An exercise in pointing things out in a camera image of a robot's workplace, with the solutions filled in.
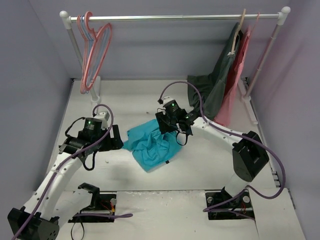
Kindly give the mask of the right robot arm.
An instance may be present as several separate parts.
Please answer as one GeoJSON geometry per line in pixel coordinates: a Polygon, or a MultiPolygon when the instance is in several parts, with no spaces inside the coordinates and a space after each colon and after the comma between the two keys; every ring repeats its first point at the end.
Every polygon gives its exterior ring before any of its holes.
{"type": "Polygon", "coordinates": [[[185,134],[187,137],[196,135],[231,151],[234,174],[221,190],[224,200],[239,195],[270,160],[267,151],[259,145],[261,143],[259,135],[254,131],[236,132],[204,120],[194,111],[183,114],[179,118],[170,117],[164,111],[160,111],[155,114],[155,117],[162,134],[176,132],[185,134]]]}

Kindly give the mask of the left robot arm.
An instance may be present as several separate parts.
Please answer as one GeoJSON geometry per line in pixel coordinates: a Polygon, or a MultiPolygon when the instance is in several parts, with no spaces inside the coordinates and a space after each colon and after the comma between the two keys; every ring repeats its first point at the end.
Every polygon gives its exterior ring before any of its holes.
{"type": "Polygon", "coordinates": [[[100,120],[88,118],[77,137],[68,136],[43,182],[21,207],[12,208],[7,219],[14,240],[55,240],[60,228],[77,218],[85,208],[94,210],[102,201],[100,189],[80,184],[68,199],[60,199],[72,176],[84,166],[88,156],[119,150],[123,146],[119,127],[102,127],[100,120]]]}

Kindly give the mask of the teal t shirt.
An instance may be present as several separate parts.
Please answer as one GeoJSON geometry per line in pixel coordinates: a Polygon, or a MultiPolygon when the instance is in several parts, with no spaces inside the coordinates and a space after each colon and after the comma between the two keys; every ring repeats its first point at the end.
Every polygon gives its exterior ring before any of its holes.
{"type": "Polygon", "coordinates": [[[176,141],[175,132],[161,134],[158,121],[152,119],[129,129],[123,148],[145,172],[150,172],[172,159],[182,146],[176,141]]]}

